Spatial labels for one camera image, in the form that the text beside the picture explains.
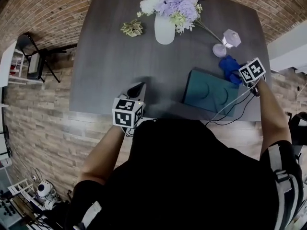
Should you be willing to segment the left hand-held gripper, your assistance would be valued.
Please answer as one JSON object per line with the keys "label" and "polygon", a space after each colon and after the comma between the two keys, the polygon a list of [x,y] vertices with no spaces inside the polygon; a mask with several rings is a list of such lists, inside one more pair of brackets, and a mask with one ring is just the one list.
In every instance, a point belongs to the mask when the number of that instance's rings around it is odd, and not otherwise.
{"label": "left hand-held gripper", "polygon": [[112,105],[113,125],[121,127],[127,137],[133,136],[133,130],[143,118],[145,93],[146,83],[137,82],[124,89],[114,99]]}

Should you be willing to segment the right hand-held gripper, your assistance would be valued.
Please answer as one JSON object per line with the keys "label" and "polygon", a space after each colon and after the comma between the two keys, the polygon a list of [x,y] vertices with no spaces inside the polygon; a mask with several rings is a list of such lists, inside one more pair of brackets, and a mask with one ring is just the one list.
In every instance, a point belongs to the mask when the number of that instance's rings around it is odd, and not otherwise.
{"label": "right hand-held gripper", "polygon": [[264,80],[266,80],[266,70],[259,58],[254,58],[252,61],[243,65],[238,71],[243,85],[248,87],[253,95],[259,97],[260,94],[257,88],[257,82],[260,78],[264,78]]}

